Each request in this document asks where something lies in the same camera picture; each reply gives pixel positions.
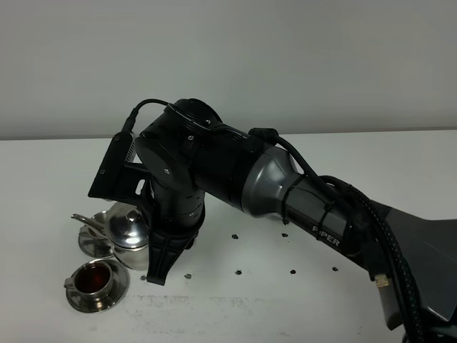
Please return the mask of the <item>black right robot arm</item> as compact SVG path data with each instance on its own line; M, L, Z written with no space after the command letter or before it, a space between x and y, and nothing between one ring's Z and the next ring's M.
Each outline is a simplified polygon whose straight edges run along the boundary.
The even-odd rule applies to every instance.
M198 99L165 102L135 136L138 114L111 140L89 196L140 211L149 282L164 284L193 244L210 194L253 217L277 214L365 269L405 342L456 340L455 219L422 219L319 176L276 130L239 131Z

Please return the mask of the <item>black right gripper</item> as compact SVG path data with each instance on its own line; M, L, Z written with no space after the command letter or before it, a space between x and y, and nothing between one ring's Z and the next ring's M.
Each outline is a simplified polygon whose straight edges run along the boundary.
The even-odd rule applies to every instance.
M149 228L146 281L165 285L167 274L193 244L204 222L204 192L179 192L151 174L143 164L126 163L131 132L116 134L106 151L89 197L135 206Z

